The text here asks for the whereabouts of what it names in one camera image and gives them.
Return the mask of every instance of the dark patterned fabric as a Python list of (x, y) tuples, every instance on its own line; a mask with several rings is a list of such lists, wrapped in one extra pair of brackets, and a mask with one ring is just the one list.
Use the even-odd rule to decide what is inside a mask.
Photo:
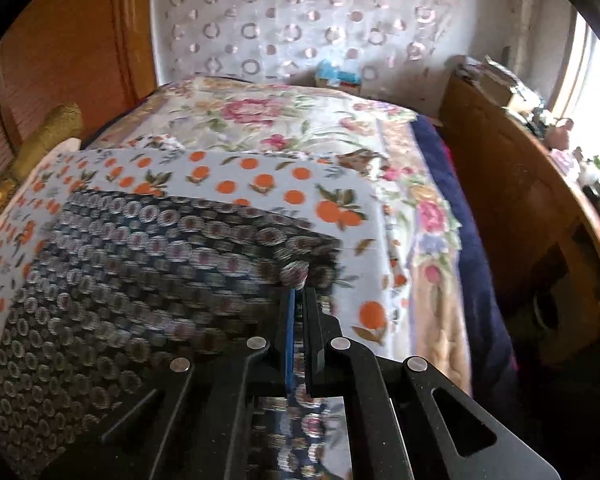
[[(254, 335), (279, 304), (276, 287), (306, 282), (328, 295), (339, 245), (299, 220), (250, 207), (74, 193), (2, 336), (0, 450), (23, 478), (35, 477), (157, 367)], [(263, 399), (254, 423), (276, 433), (280, 424), (266, 417), (272, 406), (313, 410), (295, 422), (311, 462), (322, 402), (297, 387), (290, 401)]]
[(254, 413), (247, 478), (291, 480), (324, 473), (324, 430), (329, 410), (325, 399), (312, 399), (304, 383), (301, 318), (294, 327), (292, 394), (264, 397)]

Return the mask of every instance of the navy blue blanket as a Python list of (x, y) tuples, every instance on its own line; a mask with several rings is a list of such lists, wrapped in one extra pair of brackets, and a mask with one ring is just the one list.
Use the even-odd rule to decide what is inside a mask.
[(423, 116), (411, 123), (438, 189), (462, 224), (459, 273), (472, 362), (474, 399), (515, 433), (519, 419), (518, 377), (513, 348), (496, 303), (491, 271), (478, 229), (442, 140)]

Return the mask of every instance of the pillow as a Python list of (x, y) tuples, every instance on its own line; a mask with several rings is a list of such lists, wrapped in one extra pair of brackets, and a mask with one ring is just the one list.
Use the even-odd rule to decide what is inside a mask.
[(77, 151), (82, 130), (78, 105), (59, 105), (51, 110), (43, 123), (23, 142), (12, 163), (0, 174), (0, 217), (5, 216), (26, 189), (37, 169), (60, 151)]

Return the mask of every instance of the wooden desk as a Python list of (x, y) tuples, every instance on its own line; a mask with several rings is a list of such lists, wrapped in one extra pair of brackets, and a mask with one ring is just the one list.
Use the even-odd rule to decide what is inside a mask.
[(547, 364), (600, 338), (600, 217), (547, 150), (474, 86), (452, 77), (442, 136), (487, 251), (505, 316), (567, 275), (573, 297), (539, 344)]

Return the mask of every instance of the wall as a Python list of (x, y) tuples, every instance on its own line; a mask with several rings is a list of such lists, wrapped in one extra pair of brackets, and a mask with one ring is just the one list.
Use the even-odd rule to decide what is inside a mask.
[[(428, 114), (440, 105), (449, 58), (500, 59), (512, 17), (509, 0), (152, 0), (152, 7), (160, 83), (191, 73), (310, 82), (315, 65), (330, 59), (363, 75), (365, 96)], [(289, 34), (298, 28), (300, 38)]]
[(541, 0), (532, 34), (531, 66), (525, 83), (549, 100), (560, 76), (571, 27), (568, 0)]

